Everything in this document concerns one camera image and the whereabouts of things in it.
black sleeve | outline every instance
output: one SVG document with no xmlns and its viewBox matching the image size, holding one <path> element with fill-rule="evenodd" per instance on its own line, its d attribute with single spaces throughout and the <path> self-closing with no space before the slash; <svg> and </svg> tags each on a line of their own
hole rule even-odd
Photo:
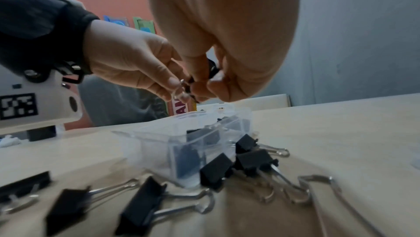
<svg viewBox="0 0 420 237">
<path fill-rule="evenodd" d="M 0 0 L 0 64 L 19 76 L 33 70 L 48 77 L 52 69 L 91 74 L 82 48 L 95 19 L 67 0 Z"/>
</svg>

table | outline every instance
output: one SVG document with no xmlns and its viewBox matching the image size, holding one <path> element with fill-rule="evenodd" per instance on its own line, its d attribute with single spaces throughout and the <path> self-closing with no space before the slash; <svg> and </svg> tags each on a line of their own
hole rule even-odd
<svg viewBox="0 0 420 237">
<path fill-rule="evenodd" d="M 253 112 L 261 143 L 286 147 L 280 160 L 289 177 L 330 174 L 345 197 L 388 236 L 420 236 L 420 94 Z M 147 123 L 77 129 L 54 139 L 0 150 L 0 185 L 50 170 L 56 182 L 41 201 L 0 224 L 1 236 L 42 236 L 42 219 L 63 188 L 101 187 L 137 171 L 124 165 L 111 130 Z M 371 236 L 324 185 L 315 185 L 329 236 Z M 112 236 L 120 212 L 134 192 L 126 192 L 89 212 L 59 236 Z M 164 206 L 181 205 L 165 203 Z M 156 225 L 150 236 L 321 236 L 313 208 L 276 200 L 262 205 L 235 188 L 217 195 L 215 210 L 186 214 Z"/>
</svg>

green object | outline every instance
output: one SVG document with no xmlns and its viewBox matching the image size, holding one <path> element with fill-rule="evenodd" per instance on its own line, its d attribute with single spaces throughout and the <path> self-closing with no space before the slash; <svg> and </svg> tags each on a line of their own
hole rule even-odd
<svg viewBox="0 0 420 237">
<path fill-rule="evenodd" d="M 137 30 L 147 31 L 156 34 L 154 30 L 154 23 L 153 21 L 146 21 L 140 17 L 133 17 L 134 27 Z"/>
</svg>

gray wall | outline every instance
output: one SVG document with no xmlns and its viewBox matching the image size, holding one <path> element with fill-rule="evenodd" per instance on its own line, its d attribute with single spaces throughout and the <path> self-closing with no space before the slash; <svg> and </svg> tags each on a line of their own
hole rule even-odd
<svg viewBox="0 0 420 237">
<path fill-rule="evenodd" d="M 420 0 L 301 0 L 285 63 L 257 96 L 308 105 L 420 92 Z"/>
</svg>

clear plastic object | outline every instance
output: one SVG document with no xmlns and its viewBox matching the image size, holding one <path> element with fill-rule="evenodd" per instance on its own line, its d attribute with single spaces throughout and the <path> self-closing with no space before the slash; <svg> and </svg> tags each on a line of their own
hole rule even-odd
<svg viewBox="0 0 420 237">
<path fill-rule="evenodd" d="M 250 109 L 215 105 L 211 111 L 189 112 L 147 123 L 120 136 L 130 165 L 147 169 L 182 187 L 200 184 L 200 168 L 221 153 L 235 156 L 235 143 L 252 133 Z"/>
</svg>

